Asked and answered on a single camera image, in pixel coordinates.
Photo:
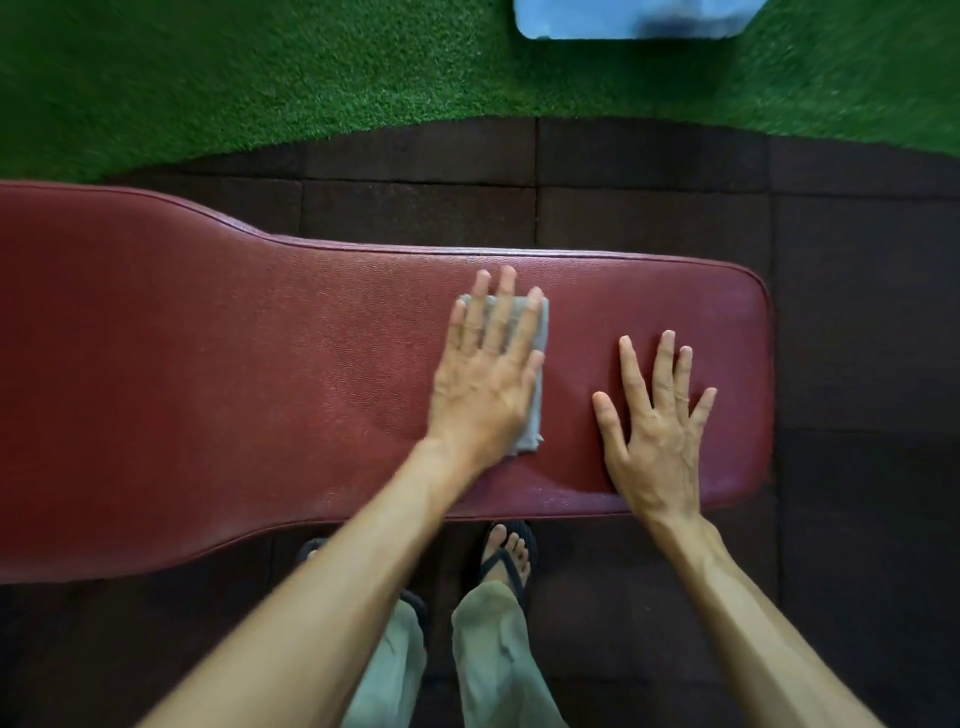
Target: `forearm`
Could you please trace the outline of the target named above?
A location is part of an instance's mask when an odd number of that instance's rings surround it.
[[[401,587],[473,475],[443,446],[417,445],[142,728],[339,725]]]
[[[880,726],[699,518],[654,532],[756,726]]]

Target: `pant leg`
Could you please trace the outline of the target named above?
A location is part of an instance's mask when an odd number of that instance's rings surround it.
[[[426,667],[417,613],[398,601],[344,716],[343,728],[406,728]]]
[[[480,584],[452,621],[466,728],[565,728],[530,653],[527,621],[510,587]]]

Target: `hand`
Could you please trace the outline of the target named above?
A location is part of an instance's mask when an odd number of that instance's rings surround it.
[[[460,300],[453,305],[427,428],[428,438],[445,443],[457,459],[466,458],[472,475],[510,451],[530,414],[544,359],[543,352],[533,351],[543,301],[540,289],[534,287],[527,295],[527,308],[507,342],[516,271],[509,265],[503,268],[484,335],[489,283],[490,274],[480,271],[469,306]]]
[[[717,393],[707,389],[690,413],[693,349],[680,349],[674,370],[674,336],[665,331],[657,347],[652,405],[630,337],[620,339],[620,373],[633,431],[630,445],[624,442],[610,397],[603,392],[593,395],[613,484],[655,539],[664,528],[696,521],[700,515],[700,440]]]

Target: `gray cloth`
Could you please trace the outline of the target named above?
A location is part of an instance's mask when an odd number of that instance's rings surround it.
[[[460,300],[469,303],[469,294],[464,294],[460,297]],[[490,313],[490,309],[495,302],[496,296],[487,297],[488,314]],[[510,342],[513,339],[514,331],[516,330],[516,321],[523,312],[523,309],[526,307],[526,296],[518,296],[514,298],[514,313],[510,317],[510,325],[507,329],[507,342]],[[546,332],[549,323],[550,302],[547,299],[543,299],[543,306],[540,309],[540,326],[537,328],[537,334],[534,336],[534,349],[536,349],[538,352],[546,352]],[[542,398],[543,371],[540,371],[537,372],[537,387],[534,389],[534,400],[530,405],[530,419],[527,420],[527,425],[523,428],[520,436],[516,439],[514,447],[510,451],[511,455],[516,455],[518,452],[533,451],[540,446],[541,442],[543,442],[543,438],[540,437],[540,402],[542,401]]]

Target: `wrist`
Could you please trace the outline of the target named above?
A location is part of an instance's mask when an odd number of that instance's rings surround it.
[[[654,542],[674,565],[700,559],[722,545],[716,527],[701,514],[677,519],[659,519],[647,524]]]
[[[442,487],[457,491],[457,496],[479,474],[473,459],[463,448],[457,448],[441,437],[427,434],[414,446],[414,454],[429,460]]]

